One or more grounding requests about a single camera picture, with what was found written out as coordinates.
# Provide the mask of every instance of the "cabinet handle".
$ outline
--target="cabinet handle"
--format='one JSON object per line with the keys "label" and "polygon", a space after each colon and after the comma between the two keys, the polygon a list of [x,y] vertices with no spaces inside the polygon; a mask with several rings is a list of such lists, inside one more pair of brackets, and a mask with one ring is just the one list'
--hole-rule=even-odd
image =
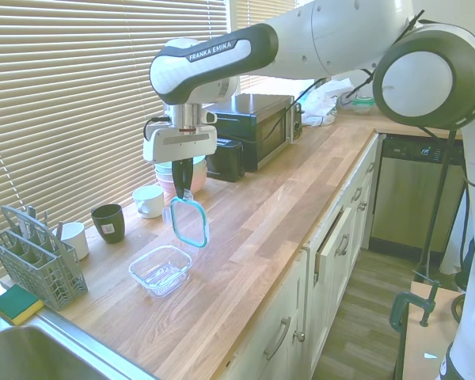
{"label": "cabinet handle", "polygon": [[283,325],[282,336],[279,338],[278,342],[276,342],[274,348],[271,351],[269,351],[267,348],[264,350],[264,355],[266,355],[267,360],[271,360],[272,357],[275,355],[275,353],[279,350],[280,346],[285,340],[285,336],[287,336],[289,327],[291,327],[291,321],[292,321],[291,317],[287,319],[282,318],[282,325]]}
{"label": "cabinet handle", "polygon": [[306,339],[306,335],[304,335],[304,332],[298,332],[298,330],[295,330],[294,331],[294,338],[297,338],[298,342],[302,343]]}
{"label": "cabinet handle", "polygon": [[363,188],[357,188],[357,190],[355,190],[354,196],[351,198],[352,202],[358,200],[361,197],[362,193],[363,193]]}
{"label": "cabinet handle", "polygon": [[366,210],[366,206],[367,206],[367,202],[363,201],[363,202],[359,203],[358,209],[360,209],[361,211],[364,211],[364,210]]}
{"label": "cabinet handle", "polygon": [[347,254],[347,247],[350,241],[350,234],[345,234],[341,238],[341,243],[338,249],[336,250],[336,256],[345,256]]}
{"label": "cabinet handle", "polygon": [[374,162],[371,162],[368,168],[366,169],[366,174],[371,173],[374,169]]}

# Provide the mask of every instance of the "cabinet knob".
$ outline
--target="cabinet knob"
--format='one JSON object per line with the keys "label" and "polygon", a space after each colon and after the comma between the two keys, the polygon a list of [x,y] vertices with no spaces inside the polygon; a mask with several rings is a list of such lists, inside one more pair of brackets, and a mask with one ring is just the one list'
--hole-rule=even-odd
{"label": "cabinet knob", "polygon": [[304,332],[297,332],[297,330],[294,331],[294,338],[297,338],[299,343],[304,342],[304,339],[306,339],[306,335],[304,335]]}

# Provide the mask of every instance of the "drawer handle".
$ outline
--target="drawer handle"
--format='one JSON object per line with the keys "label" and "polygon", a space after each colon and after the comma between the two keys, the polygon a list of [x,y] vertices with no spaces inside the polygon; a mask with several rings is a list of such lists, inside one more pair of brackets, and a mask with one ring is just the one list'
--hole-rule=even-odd
{"label": "drawer handle", "polygon": [[368,168],[366,169],[366,173],[371,173],[374,169],[374,162],[371,162]]}
{"label": "drawer handle", "polygon": [[366,210],[366,206],[367,206],[367,202],[363,201],[363,202],[359,203],[358,209],[360,209],[361,211],[364,211],[364,210]]}
{"label": "drawer handle", "polygon": [[283,325],[282,336],[279,338],[278,342],[276,342],[275,347],[271,351],[269,351],[267,348],[264,350],[264,355],[266,355],[267,360],[271,360],[272,357],[275,355],[275,353],[281,347],[283,341],[285,340],[285,336],[287,336],[288,329],[289,327],[291,327],[291,321],[292,321],[291,317],[287,319],[282,318],[282,325]]}
{"label": "drawer handle", "polygon": [[363,188],[357,188],[357,190],[355,190],[354,196],[351,198],[352,202],[358,200],[361,197],[361,194],[363,194]]}
{"label": "drawer handle", "polygon": [[341,238],[340,246],[336,250],[337,256],[345,256],[347,254],[347,247],[348,247],[349,241],[350,241],[350,234],[343,235],[343,237]]}

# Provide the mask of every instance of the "pink bowl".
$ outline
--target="pink bowl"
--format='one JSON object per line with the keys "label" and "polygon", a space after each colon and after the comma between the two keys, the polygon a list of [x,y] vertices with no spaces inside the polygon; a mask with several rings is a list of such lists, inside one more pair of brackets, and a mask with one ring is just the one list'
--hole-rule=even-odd
{"label": "pink bowl", "polygon": [[[204,184],[206,183],[206,179],[207,179],[206,173],[204,173],[204,175],[202,176],[193,178],[192,186],[191,186],[192,194],[195,194],[201,188],[203,188]],[[158,181],[158,184],[161,186],[161,188],[164,189],[164,200],[166,202],[171,200],[174,196],[176,196],[176,188],[174,188],[174,182],[172,182],[171,180],[162,180],[160,178],[157,178],[157,181]]]}

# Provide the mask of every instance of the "sponge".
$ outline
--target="sponge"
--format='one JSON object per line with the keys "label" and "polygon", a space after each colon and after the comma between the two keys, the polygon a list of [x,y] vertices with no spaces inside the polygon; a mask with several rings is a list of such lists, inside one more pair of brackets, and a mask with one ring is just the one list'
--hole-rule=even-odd
{"label": "sponge", "polygon": [[0,296],[0,314],[16,326],[23,324],[43,306],[39,297],[19,285],[13,285]]}

